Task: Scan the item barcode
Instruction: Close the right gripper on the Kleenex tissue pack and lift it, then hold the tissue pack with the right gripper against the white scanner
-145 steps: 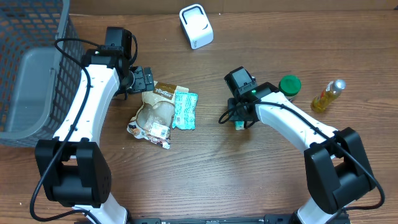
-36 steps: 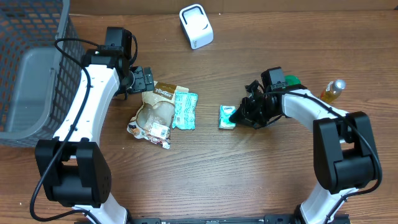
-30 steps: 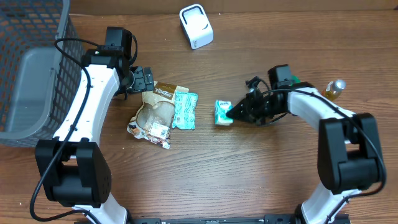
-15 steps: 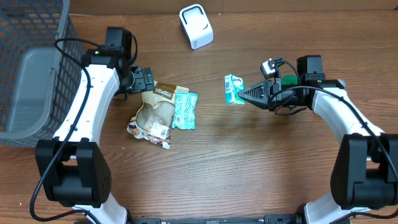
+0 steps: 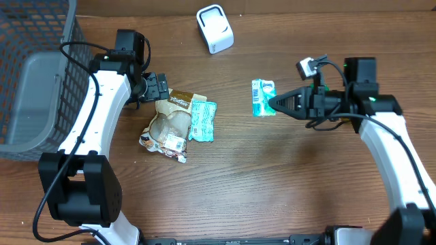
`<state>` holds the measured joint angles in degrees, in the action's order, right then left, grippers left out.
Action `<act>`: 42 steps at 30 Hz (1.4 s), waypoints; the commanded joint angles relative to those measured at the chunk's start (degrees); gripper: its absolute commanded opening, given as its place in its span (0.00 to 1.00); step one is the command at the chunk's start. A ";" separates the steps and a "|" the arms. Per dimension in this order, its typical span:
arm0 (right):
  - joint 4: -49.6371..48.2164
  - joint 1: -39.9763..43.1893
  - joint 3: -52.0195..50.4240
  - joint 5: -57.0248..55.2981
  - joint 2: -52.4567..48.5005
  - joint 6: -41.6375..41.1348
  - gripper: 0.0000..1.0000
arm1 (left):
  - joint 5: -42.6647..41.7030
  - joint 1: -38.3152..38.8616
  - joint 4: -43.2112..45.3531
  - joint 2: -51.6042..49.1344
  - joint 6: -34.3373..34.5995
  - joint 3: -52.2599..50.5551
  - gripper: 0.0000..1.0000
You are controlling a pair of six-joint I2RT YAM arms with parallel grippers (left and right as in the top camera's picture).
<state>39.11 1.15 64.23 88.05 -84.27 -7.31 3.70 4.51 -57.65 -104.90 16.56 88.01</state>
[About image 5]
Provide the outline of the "brown printed snack pouch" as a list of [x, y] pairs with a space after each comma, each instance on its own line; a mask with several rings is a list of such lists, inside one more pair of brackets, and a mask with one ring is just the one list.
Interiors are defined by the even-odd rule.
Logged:
[[170, 89], [167, 99], [155, 102], [156, 115], [142, 131], [139, 144], [185, 163], [193, 103], [206, 100], [204, 95]]

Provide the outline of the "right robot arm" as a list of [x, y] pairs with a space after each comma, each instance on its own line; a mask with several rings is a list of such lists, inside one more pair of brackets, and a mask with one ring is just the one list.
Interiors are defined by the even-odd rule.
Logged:
[[336, 66], [344, 91], [326, 90], [322, 67], [326, 56], [308, 57], [296, 67], [313, 85], [269, 99], [269, 106], [306, 126], [349, 121], [370, 150], [383, 180], [390, 215], [376, 231], [332, 225], [319, 235], [291, 235], [290, 244], [434, 244], [435, 183], [425, 170], [407, 132], [403, 111], [393, 95], [379, 93], [376, 60], [349, 57]]

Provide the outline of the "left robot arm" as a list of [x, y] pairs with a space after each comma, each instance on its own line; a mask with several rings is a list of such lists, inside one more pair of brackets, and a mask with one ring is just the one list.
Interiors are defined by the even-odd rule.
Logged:
[[146, 242], [121, 211], [122, 188], [108, 157], [123, 107], [168, 99], [168, 83], [164, 74], [147, 71], [151, 45], [135, 30], [119, 29], [115, 47], [100, 50], [88, 65], [65, 55], [88, 73], [89, 87], [68, 136], [38, 162], [44, 196], [32, 231], [44, 243], [82, 233], [100, 244]]

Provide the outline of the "mint green snack packet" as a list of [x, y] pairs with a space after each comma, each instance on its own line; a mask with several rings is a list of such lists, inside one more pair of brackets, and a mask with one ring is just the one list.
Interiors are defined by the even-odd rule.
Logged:
[[214, 141], [214, 119], [217, 104], [212, 101], [194, 100], [191, 108], [189, 140], [197, 142]]

